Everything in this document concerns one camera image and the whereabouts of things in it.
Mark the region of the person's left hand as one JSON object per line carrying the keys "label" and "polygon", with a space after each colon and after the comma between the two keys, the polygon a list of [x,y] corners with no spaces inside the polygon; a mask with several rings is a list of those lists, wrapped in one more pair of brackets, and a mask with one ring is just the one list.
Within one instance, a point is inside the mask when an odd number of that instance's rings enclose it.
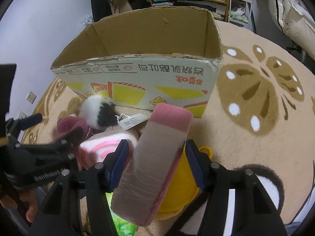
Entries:
{"label": "person's left hand", "polygon": [[[29,189],[19,193],[19,199],[28,205],[26,211],[26,219],[32,223],[38,211],[38,204],[34,189]],[[1,196],[1,205],[5,209],[17,209],[18,204],[8,195]]]}

